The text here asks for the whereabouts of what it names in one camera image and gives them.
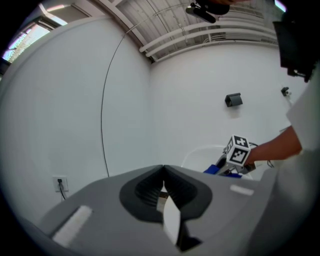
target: wall-mounted camera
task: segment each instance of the wall-mounted camera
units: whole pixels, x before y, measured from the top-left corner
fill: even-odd
[[[307,83],[319,60],[319,8],[297,0],[276,0],[284,13],[281,21],[273,22],[280,52],[280,65],[292,77]]]
[[[228,94],[225,96],[225,103],[227,107],[234,107],[234,106],[239,106],[242,104],[242,99],[240,97],[240,93],[234,93],[234,94]]]
[[[281,93],[283,96],[290,96],[291,95],[291,91],[289,91],[289,87],[283,87],[281,89]]]
[[[211,14],[224,15],[229,12],[230,9],[229,5],[217,4],[208,0],[197,0],[196,3],[198,5],[192,2],[190,6],[185,9],[185,12],[209,23],[216,22],[216,18]]]

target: fiducial marker cube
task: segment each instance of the fiducial marker cube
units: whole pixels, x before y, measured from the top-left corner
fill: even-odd
[[[250,151],[249,141],[245,137],[232,135],[226,147],[226,161],[237,166],[244,166]]]

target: black cable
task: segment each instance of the black cable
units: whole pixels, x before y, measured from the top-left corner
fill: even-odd
[[[59,182],[59,189],[60,189],[61,195],[63,196],[63,199],[66,200],[64,193],[62,193],[61,182]]]
[[[111,61],[110,61],[109,67],[108,67],[108,70],[106,71],[106,75],[105,75],[105,79],[104,79],[104,85],[103,85],[103,90],[102,90],[100,130],[101,130],[101,142],[102,142],[103,158],[104,158],[106,173],[108,174],[108,177],[110,177],[110,175],[109,175],[108,165],[107,165],[107,160],[106,160],[105,145],[104,145],[104,133],[103,133],[103,130],[102,130],[102,112],[103,112],[103,107],[104,107],[105,88],[106,88],[106,82],[107,82],[107,77],[108,77],[108,73],[109,73],[109,70],[110,70],[111,63],[112,63],[112,61],[114,60],[114,57],[115,57],[115,55],[116,55],[116,52],[117,52],[117,50],[118,50],[118,48],[119,48],[122,40],[125,38],[126,34],[127,34],[127,33],[125,33],[125,34],[123,35],[120,43],[118,44],[118,46],[116,47],[116,49],[115,49],[115,51],[114,51],[114,54],[113,54],[113,56],[112,56],[112,59],[111,59]]]
[[[249,144],[250,144],[250,146],[256,146],[256,147],[258,147],[258,145],[255,144],[255,143],[249,142]]]
[[[270,162],[270,160],[268,160],[266,163],[267,163],[267,165],[268,165],[269,167],[275,168],[274,165]]]

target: blue object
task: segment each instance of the blue object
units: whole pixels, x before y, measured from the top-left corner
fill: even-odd
[[[220,170],[219,167],[217,167],[216,165],[214,164],[211,164],[209,166],[208,169],[206,169],[204,171],[205,174],[212,174],[212,175],[215,175],[218,171]],[[228,175],[226,175],[227,177],[232,177],[232,178],[241,178],[241,175],[237,174],[237,173],[229,173]]]
[[[220,170],[219,167],[215,166],[214,164],[211,164],[208,169],[204,171],[205,174],[216,174]]]

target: white sleeve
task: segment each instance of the white sleeve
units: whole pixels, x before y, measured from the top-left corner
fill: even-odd
[[[320,148],[320,63],[308,87],[286,114],[304,150]]]

